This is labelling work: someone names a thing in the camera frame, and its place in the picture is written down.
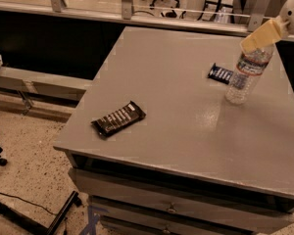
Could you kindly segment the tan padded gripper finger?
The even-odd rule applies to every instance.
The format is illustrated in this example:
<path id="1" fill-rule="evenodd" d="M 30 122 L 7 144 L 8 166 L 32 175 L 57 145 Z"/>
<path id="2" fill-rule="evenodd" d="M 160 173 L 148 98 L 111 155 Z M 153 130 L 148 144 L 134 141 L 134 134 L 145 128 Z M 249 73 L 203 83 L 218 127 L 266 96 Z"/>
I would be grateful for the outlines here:
<path id="1" fill-rule="evenodd" d="M 281 39 L 282 31 L 278 19 L 270 19 L 246 36 L 240 42 L 240 47 L 244 53 L 251 53 Z"/>

